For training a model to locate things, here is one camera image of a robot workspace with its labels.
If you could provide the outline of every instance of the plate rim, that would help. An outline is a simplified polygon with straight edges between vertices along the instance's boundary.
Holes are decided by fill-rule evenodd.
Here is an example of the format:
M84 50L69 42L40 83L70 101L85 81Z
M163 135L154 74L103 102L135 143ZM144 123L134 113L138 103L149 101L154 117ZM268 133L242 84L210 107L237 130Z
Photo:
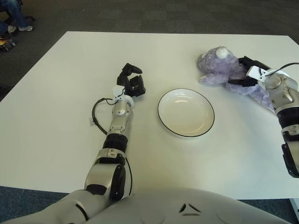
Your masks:
M206 132L204 132L204 133L202 133L202 134L194 135L194 136L186 136L186 135L182 135L182 134L179 134L179 133L174 132L174 131L171 130L169 127L167 127L166 124L164 124L164 122L162 121L162 119L161 119L161 117L160 117L160 113L159 113L159 105L160 105L160 102L161 102L162 98L163 98L167 93L169 93L169 92L171 92L171 91L174 91L174 90L190 90L190 89L186 89L186 88L176 88L176 89L172 89L172 90L169 90L168 92L166 92L166 93L160 98L159 103L158 103L158 107L157 107L157 112L158 112L158 116L159 116L159 119L160 119L160 121L162 122L162 124L163 124L169 131L171 131L172 133L177 134L177 135L182 136L182 137L187 137L187 138L195 138L195 137L201 136L201 135L207 133L208 131L210 131L210 129L213 127L214 122L215 122L215 111L214 111L214 108L213 108L211 102L210 102L204 95L202 95L202 94L200 94L199 92L194 91L194 90L190 90L190 91L193 91L193 92L195 92L195 93L198 93L198 94L201 95L203 98L205 98L205 99L207 100L207 102L210 104L211 108L212 108L214 117L213 117L213 123L212 123L211 127L210 127Z

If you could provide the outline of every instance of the black cable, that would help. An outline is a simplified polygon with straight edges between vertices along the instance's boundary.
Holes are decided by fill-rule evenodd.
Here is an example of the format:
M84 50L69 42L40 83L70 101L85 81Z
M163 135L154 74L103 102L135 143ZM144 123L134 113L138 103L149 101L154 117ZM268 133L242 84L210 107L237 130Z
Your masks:
M129 195L131 195L132 185L133 185L133 177L132 177L132 171L131 171L130 163L129 163L129 161L128 161L127 158L126 158L126 161L127 161L127 163L128 163L128 167L129 167L130 175L131 175L131 187L130 187L130 192L129 192Z
M102 102L102 101L106 101L107 102L107 104L109 104L109 105L114 105L114 104L116 104L117 102L118 102L118 100L115 102L115 103L113 103L113 104L110 104L109 102L108 102L108 100L112 100L111 98L102 98L102 99L99 99L94 105L93 105L93 110L92 110L92 117L93 117L93 122L94 122L94 124L105 134L105 135L107 135L107 131L99 124L99 122L98 122L98 120L97 120L97 118L95 117L95 109L96 109L96 107L97 107L97 105L100 103L100 102ZM127 163L128 163L128 167L129 167L129 171L130 171L130 176L131 176L131 186L130 186L130 192L129 192L129 195L131 195L131 192L132 192L132 185L133 185L133 177L132 177L132 171L131 171L131 167L130 167L130 163L129 163L129 161L128 161L128 159L126 158L126 161L127 161Z
M93 110L92 110L92 117L93 117L93 122L94 122L94 124L104 133L104 134L107 134L107 132L105 131L105 129L99 124L99 122L98 122L98 120L97 120L97 118L95 117L95 109L97 108L97 105L100 103L100 102L102 102L102 101L106 101L109 105L114 105L114 104L116 104L117 102L118 102L118 100L115 102L115 103L113 103L113 104L110 104L109 102L108 102L108 100L112 100L112 99L110 99L110 98L102 98L102 99L99 99L94 105L93 105Z
M276 71L274 71L274 72L272 72L272 73L266 75L265 77L267 77L267 76L271 76L271 75L273 75L275 72L277 72L277 71L279 71L279 70L282 70L282 69L284 69L284 68L286 68L286 67L289 67L289 66L291 66L291 65L295 65L295 64L299 64L299 63L298 63L298 62L293 62L293 63L285 64L285 65L282 66L280 69L277 69ZM261 68L259 68L259 72L260 72L260 75L262 76L262 70L261 70Z

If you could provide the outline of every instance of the person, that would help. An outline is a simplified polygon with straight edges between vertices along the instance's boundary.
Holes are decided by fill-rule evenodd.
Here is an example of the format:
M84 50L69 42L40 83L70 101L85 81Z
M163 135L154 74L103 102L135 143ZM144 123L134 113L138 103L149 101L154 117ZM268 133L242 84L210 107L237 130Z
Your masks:
M33 27L29 26L21 12L21 6L18 0L0 0L0 4L7 8L16 23L19 26L19 31L32 31ZM15 26L7 25L6 23L0 21L0 34L1 33L12 33L16 30Z

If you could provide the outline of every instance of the stuffed animal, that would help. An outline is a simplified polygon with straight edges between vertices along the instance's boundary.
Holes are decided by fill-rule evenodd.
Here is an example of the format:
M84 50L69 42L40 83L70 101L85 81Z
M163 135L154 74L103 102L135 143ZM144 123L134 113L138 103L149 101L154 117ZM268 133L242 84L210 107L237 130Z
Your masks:
M258 103L274 112L274 108L269 101L269 93L261 86L243 87L228 83L233 79L244 79L246 69L236 56L226 47L217 47L202 54L198 58L198 68L205 75L201 77L200 82L207 85L216 85L225 83L228 90L241 95L250 95Z

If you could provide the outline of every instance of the sneaker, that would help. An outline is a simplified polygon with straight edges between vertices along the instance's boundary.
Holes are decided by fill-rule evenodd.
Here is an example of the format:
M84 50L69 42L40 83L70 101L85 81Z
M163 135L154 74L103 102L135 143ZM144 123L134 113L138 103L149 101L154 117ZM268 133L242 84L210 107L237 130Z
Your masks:
M7 31L9 34L13 33L15 30L17 29L17 27L14 26L8 26Z
M32 31L33 27L32 26L27 26L27 27L19 27L19 31Z

